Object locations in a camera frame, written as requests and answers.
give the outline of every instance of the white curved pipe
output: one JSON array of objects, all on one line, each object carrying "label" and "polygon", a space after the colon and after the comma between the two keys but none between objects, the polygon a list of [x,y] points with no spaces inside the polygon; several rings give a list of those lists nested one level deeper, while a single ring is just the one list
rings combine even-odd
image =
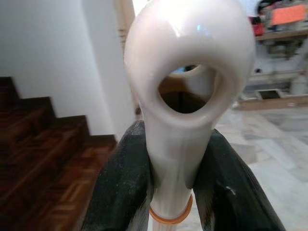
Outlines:
[{"label": "white curved pipe", "polygon": [[[159,217],[184,212],[211,130],[245,87],[254,55],[251,25],[235,0],[152,0],[132,24],[125,64],[144,115]],[[191,64],[200,66],[169,76]],[[190,114],[174,111],[158,92],[167,76],[209,100]]]}]

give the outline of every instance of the orange rubber band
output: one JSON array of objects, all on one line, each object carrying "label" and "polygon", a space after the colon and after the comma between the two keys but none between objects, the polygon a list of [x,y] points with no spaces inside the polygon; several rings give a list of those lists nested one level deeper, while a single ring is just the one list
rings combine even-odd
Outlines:
[{"label": "orange rubber band", "polygon": [[193,197],[191,195],[189,197],[185,211],[182,213],[181,216],[179,216],[178,218],[175,218],[175,219],[169,220],[169,219],[161,218],[158,215],[156,215],[156,213],[152,210],[152,208],[150,208],[150,214],[151,214],[151,216],[153,217],[154,220],[156,220],[157,222],[159,222],[161,224],[177,225],[177,224],[180,224],[182,221],[184,221],[188,217],[188,215],[189,215],[189,213],[191,212],[191,209],[192,209],[192,205],[193,205],[192,201],[193,201]]}]

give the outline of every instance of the marble floor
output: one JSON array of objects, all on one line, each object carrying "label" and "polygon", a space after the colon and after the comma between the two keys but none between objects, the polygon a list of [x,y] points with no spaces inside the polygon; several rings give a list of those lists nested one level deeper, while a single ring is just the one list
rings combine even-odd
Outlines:
[{"label": "marble floor", "polygon": [[[230,109],[216,129],[251,168],[286,230],[308,231],[308,108]],[[201,230],[194,203],[177,231]]]}]

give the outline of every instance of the tiled floor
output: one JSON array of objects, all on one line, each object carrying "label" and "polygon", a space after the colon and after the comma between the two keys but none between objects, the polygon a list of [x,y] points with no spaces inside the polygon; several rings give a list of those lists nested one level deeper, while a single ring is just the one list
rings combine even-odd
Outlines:
[{"label": "tiled floor", "polygon": [[[252,169],[286,230],[308,230],[308,108],[229,110],[216,129]],[[201,230],[194,203],[177,231]]]}]

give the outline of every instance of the wooden staircase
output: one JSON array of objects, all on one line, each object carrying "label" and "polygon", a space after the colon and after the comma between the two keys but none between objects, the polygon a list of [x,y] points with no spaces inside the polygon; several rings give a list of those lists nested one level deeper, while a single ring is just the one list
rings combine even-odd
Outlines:
[{"label": "wooden staircase", "polygon": [[0,230],[78,230],[114,137],[90,136],[85,116],[56,118],[48,97],[20,99],[10,77],[0,124]]}]

